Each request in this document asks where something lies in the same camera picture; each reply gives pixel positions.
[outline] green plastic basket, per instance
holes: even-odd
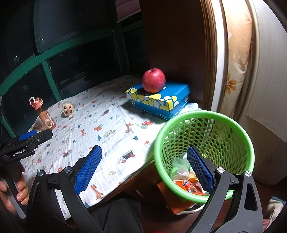
[[[191,111],[170,119],[154,143],[154,161],[165,184],[182,198],[205,203],[208,196],[191,194],[177,186],[170,176],[173,157],[179,157],[189,146],[209,158],[216,167],[234,174],[253,171],[254,149],[246,131],[231,118],[216,112]],[[233,191],[227,192],[226,199]]]

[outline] apple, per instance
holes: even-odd
[[[141,84],[146,92],[157,93],[165,86],[164,73],[158,69],[149,69],[143,74]]]

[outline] silver screw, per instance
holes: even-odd
[[[225,172],[224,168],[222,168],[222,167],[218,167],[218,168],[217,168],[217,171],[220,172],[220,173]]]
[[[44,175],[44,171],[43,171],[43,170],[38,171],[38,172],[37,172],[37,175],[38,175],[38,176]]]
[[[69,173],[71,170],[72,170],[71,167],[65,167],[65,168],[64,168],[64,172],[66,172],[66,173]]]
[[[244,174],[245,174],[246,176],[248,176],[248,177],[251,176],[251,173],[250,173],[249,171],[246,171]]]

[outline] pink bottle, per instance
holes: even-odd
[[[49,112],[43,105],[43,100],[40,97],[36,99],[31,97],[29,99],[30,106],[35,109],[36,113],[40,117],[41,121],[43,122],[43,129],[50,129],[53,130],[56,127],[56,123],[54,119],[50,116]]]

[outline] black pants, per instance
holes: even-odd
[[[104,233],[144,233],[139,221],[141,204],[132,199],[108,201],[90,211]]]

